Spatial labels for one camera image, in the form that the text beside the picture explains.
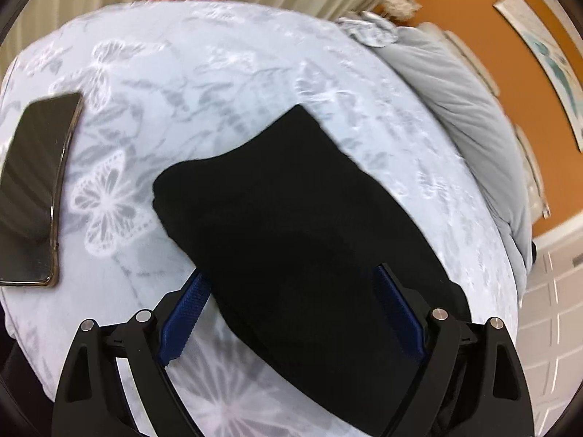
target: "phone screen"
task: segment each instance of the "phone screen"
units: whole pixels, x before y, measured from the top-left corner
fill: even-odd
[[[0,286],[52,286],[58,279],[60,191],[80,93],[24,109],[0,178]]]

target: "black fabric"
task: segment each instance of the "black fabric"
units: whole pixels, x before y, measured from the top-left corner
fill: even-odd
[[[244,146],[165,170],[154,209],[209,278],[229,327],[330,412],[380,435],[418,370],[372,290],[387,262],[470,320],[422,233],[301,106]]]
[[[52,401],[22,350],[4,329],[0,307],[0,435],[50,437]]]
[[[536,250],[536,245],[535,245],[534,241],[531,242],[531,245],[532,245],[532,264],[535,264],[537,250]]]

